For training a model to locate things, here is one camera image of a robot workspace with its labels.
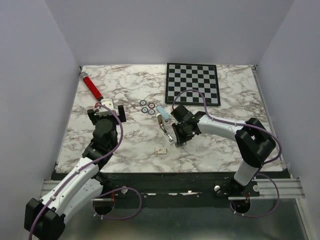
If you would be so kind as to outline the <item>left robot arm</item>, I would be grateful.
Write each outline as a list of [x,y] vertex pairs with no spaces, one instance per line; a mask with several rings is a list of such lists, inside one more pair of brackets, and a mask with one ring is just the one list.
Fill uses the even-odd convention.
[[39,200],[32,198],[25,207],[24,228],[31,240],[57,240],[67,223],[90,200],[107,197],[111,185],[102,180],[99,173],[122,143],[126,120],[123,105],[118,112],[102,102],[88,110],[94,125],[93,138],[85,148],[75,167],[49,193]]

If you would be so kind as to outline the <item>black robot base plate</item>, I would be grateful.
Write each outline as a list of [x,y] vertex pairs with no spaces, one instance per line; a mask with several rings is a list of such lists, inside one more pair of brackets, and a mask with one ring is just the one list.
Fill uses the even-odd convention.
[[283,173],[274,172],[271,179],[260,175],[248,186],[233,187],[232,172],[181,172],[181,173],[98,173],[85,180],[67,204],[69,210],[80,210],[94,201],[100,214],[111,208],[228,208],[246,214],[254,200],[265,193],[255,187],[270,184],[274,193],[274,208],[280,204],[280,186],[286,181]]

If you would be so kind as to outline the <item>light blue stapler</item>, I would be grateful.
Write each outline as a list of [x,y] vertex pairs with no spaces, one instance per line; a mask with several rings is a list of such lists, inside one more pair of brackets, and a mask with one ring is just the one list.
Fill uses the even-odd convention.
[[156,107],[157,111],[159,114],[161,114],[163,120],[168,123],[170,120],[169,114],[165,111],[165,109],[162,106],[157,106]]

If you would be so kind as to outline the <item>white staple box sleeve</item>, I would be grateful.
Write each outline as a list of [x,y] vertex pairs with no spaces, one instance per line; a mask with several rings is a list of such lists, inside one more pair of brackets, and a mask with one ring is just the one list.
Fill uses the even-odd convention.
[[166,154],[167,153],[167,149],[165,147],[157,147],[155,149],[155,153],[157,155],[163,155],[163,154]]

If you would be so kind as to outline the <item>white stapler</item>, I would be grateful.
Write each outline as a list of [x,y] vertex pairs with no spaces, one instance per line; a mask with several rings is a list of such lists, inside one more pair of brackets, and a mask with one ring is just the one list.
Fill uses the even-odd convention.
[[156,115],[156,119],[160,128],[161,133],[163,134],[163,136],[166,138],[166,140],[170,143],[173,144],[174,143],[174,139],[172,138],[172,136],[169,134],[168,130],[165,128],[165,124],[164,124],[164,120],[163,117],[160,113],[158,113]]

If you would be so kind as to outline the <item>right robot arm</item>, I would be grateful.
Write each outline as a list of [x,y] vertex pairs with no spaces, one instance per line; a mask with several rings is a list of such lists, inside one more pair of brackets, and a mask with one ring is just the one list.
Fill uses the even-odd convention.
[[236,196],[247,192],[248,183],[276,147],[273,136],[256,118],[235,122],[222,118],[213,119],[203,111],[193,114],[182,104],[172,110],[171,115],[176,120],[172,128],[178,147],[200,134],[220,136],[237,144],[243,162],[230,183],[230,191]]

